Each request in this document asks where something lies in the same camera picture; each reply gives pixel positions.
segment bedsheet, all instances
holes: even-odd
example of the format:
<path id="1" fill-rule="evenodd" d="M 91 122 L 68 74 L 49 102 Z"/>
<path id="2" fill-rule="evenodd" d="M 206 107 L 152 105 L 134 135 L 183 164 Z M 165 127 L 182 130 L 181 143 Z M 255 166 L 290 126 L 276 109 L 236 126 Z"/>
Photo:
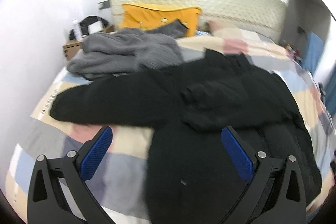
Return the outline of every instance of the bedsheet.
<path id="1" fill-rule="evenodd" d="M 323 180 L 330 174 L 330 161 L 336 148 L 335 129 L 320 101 L 320 94 L 309 72 L 292 61 L 285 49 L 270 42 L 252 39 L 223 39 L 202 36 L 178 39 L 185 60 L 202 58 L 204 48 L 224 54 L 243 52 L 249 61 L 283 78 L 293 94 L 312 138 L 314 156 Z M 31 114 L 34 125 L 27 138 L 18 140 L 6 177 L 6 198 L 18 215 L 26 221 L 26 201 L 35 159 L 40 154 L 48 158 L 63 157 L 98 132 L 99 125 L 79 125 L 59 122 L 49 116 L 55 96 L 72 86 L 89 81 L 76 77 L 64 68 Z M 149 224 L 143 198 L 147 153 L 153 130 L 110 125 L 113 142 L 94 177 L 87 181 L 97 201 L 117 224 Z M 73 213 L 82 217 L 66 186 L 61 185 Z"/>

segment gray blanket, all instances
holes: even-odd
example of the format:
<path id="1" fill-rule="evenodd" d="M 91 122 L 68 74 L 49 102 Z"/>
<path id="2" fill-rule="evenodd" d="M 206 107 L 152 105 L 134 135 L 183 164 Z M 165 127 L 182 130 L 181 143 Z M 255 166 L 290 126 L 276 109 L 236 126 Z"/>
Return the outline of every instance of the gray blanket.
<path id="1" fill-rule="evenodd" d="M 150 33 L 136 28 L 124 28 L 114 34 L 94 33 L 84 39 L 83 51 L 69 61 L 67 69 L 94 80 L 116 73 L 179 65 L 183 58 L 174 38 L 184 36 L 188 29 L 176 28 L 178 24 L 174 22 Z"/>

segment yellow pillow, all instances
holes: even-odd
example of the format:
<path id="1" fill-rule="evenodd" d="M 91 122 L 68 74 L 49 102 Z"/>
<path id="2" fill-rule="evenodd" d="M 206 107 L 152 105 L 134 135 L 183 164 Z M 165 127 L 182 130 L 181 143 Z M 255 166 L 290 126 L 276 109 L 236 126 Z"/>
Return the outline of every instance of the yellow pillow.
<path id="1" fill-rule="evenodd" d="M 198 15 L 202 12 L 199 7 L 176 7 L 145 3 L 124 3 L 123 21 L 120 28 L 140 28 L 151 30 L 179 19 L 189 30 L 187 37 L 192 37 L 197 28 Z"/>

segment blue gripper pad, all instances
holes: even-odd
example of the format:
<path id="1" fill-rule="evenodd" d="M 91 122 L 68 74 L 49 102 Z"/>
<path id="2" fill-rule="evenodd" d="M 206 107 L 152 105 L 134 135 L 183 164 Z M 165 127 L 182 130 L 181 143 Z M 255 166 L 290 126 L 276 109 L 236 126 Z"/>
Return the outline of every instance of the blue gripper pad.
<path id="1" fill-rule="evenodd" d="M 221 140 L 241 179 L 250 183 L 253 179 L 254 172 L 253 164 L 248 155 L 228 128 L 223 128 Z"/>
<path id="2" fill-rule="evenodd" d="M 86 142 L 89 143 L 95 141 L 89 151 L 86 153 L 83 160 L 80 162 L 79 177 L 82 181 L 92 179 L 100 162 L 102 161 L 108 148 L 110 147 L 110 144 L 112 143 L 113 135 L 112 129 L 110 127 L 101 128 L 101 130 L 97 134 L 100 134 L 97 140 L 93 138 L 91 141 Z"/>

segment black jacket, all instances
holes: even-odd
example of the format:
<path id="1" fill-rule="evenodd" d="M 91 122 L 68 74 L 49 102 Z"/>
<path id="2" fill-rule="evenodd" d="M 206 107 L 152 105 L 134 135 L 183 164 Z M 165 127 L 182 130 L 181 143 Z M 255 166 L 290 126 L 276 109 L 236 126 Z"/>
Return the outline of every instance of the black jacket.
<path id="1" fill-rule="evenodd" d="M 298 106 L 276 74 L 242 55 L 207 50 L 181 66 L 108 77 L 59 94 L 50 115 L 60 121 L 129 124 L 155 129 L 145 198 L 153 224 L 218 223 L 246 186 L 220 132 L 231 125 L 256 150 L 295 155 L 307 204 L 321 189 L 310 136 Z M 259 202 L 260 214 L 272 187 Z"/>

